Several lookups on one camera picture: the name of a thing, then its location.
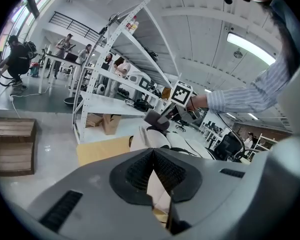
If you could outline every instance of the wooden steps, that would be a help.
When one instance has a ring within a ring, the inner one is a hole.
[[[34,174],[34,119],[0,118],[0,176]]]

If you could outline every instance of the black metal railing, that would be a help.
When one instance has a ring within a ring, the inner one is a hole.
[[[99,32],[94,31],[93,29],[80,23],[79,21],[76,21],[75,19],[70,18],[57,11],[54,12],[49,22],[70,30],[70,32],[75,32],[93,42],[96,42],[98,37],[100,36]]]

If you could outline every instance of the yellow mat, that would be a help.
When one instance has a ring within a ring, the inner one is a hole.
[[[129,138],[130,136],[126,136],[104,141],[79,144],[76,148],[79,165],[84,166],[95,161],[130,152]]]

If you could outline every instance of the black backpack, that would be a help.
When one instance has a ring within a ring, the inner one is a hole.
[[[29,60],[32,60],[33,58],[35,58],[38,55],[36,45],[33,42],[25,41],[23,43],[23,45],[24,45],[25,50],[26,50],[26,56]]]

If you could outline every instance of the bottle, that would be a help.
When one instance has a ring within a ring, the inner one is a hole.
[[[136,22],[131,26],[131,28],[130,28],[130,30],[129,30],[129,32],[131,33],[131,35],[133,35],[134,32],[137,30],[138,25],[139,25],[139,22],[136,21]]]
[[[129,31],[129,29],[131,28],[131,26],[136,22],[137,16],[134,16],[132,18],[132,20],[129,21],[129,23],[125,26],[126,30]]]

